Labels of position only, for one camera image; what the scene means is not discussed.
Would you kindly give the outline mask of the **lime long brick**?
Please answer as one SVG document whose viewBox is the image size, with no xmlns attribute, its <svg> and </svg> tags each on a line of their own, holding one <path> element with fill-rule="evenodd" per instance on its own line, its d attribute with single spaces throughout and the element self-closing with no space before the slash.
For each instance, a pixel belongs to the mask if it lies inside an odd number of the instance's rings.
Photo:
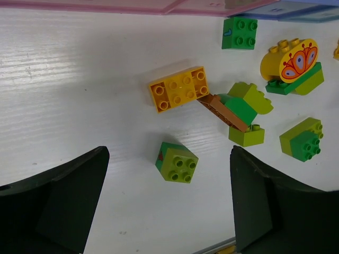
<svg viewBox="0 0 339 254">
<path fill-rule="evenodd" d="M 313 117 L 308 117 L 307 119 L 298 123 L 290 130 L 286 131 L 285 133 L 279 136 L 282 152 L 289 156 L 292 156 L 290 140 L 304 131 L 311 131 L 313 133 L 316 133 L 320 141 L 324 137 L 323 125 L 321 120 L 315 119 Z"/>
</svg>

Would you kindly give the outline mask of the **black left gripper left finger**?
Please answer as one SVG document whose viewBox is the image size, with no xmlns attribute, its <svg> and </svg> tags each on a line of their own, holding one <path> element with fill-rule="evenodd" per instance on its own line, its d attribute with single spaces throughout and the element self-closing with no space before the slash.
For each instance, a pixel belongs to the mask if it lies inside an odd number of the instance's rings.
<svg viewBox="0 0 339 254">
<path fill-rule="evenodd" d="M 100 146 L 1 186 L 1 253 L 83 253 L 109 158 Z"/>
</svg>

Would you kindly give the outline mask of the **lime and green square brick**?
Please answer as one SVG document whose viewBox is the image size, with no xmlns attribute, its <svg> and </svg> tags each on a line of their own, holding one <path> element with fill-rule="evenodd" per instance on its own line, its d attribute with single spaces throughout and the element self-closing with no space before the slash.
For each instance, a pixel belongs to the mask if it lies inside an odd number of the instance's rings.
<svg viewBox="0 0 339 254">
<path fill-rule="evenodd" d="M 166 181 L 189 184 L 198 160 L 184 145 L 162 142 L 155 166 Z"/>
</svg>

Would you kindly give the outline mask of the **yellow long brick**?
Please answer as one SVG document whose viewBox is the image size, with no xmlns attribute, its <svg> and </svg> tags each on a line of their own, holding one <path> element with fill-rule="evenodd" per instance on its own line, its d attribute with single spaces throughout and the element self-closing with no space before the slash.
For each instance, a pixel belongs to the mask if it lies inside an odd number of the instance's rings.
<svg viewBox="0 0 339 254">
<path fill-rule="evenodd" d="M 149 90 L 157 113 L 163 113 L 210 93 L 203 66 L 155 80 L 149 84 Z"/>
</svg>

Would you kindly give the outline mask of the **dark green plate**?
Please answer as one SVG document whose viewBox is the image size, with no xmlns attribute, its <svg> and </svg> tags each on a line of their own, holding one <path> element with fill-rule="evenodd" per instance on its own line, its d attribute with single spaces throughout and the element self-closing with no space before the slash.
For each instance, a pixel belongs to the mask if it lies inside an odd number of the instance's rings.
<svg viewBox="0 0 339 254">
<path fill-rule="evenodd" d="M 288 84 L 280 80 L 272 79 L 268 81 L 265 89 L 268 93 L 280 95 L 288 95 L 290 93 L 295 94 L 295 89 L 320 69 L 322 69 L 322 64 L 320 62 L 316 62 L 316 64 L 312 67 L 310 71 L 308 71 L 305 75 L 303 75 L 293 83 Z"/>
</svg>

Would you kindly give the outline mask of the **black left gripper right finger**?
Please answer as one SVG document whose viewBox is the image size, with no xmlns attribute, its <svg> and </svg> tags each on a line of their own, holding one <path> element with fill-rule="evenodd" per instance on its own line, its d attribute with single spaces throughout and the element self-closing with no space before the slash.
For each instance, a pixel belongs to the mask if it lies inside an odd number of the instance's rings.
<svg viewBox="0 0 339 254">
<path fill-rule="evenodd" d="M 239 146 L 230 179 L 239 253 L 338 253 L 338 191 L 295 180 Z"/>
</svg>

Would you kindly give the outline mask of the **dark green small brick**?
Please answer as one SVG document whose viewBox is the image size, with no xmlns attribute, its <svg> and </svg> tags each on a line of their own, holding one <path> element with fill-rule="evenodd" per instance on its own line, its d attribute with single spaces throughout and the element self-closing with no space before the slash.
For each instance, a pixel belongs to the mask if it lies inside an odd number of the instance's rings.
<svg viewBox="0 0 339 254">
<path fill-rule="evenodd" d="M 304 131 L 290 140 L 292 156 L 302 162 L 320 154 L 320 139 L 316 133 Z"/>
</svg>

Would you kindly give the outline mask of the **yellow flower arch brick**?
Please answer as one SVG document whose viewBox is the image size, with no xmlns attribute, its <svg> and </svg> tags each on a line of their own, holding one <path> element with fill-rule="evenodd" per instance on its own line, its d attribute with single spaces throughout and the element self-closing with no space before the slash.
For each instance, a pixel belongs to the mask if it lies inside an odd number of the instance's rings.
<svg viewBox="0 0 339 254">
<path fill-rule="evenodd" d="M 277 79 L 293 83 L 313 68 L 318 52 L 318 44 L 313 39 L 281 40 L 263 57 L 261 76 L 267 81 Z"/>
</svg>

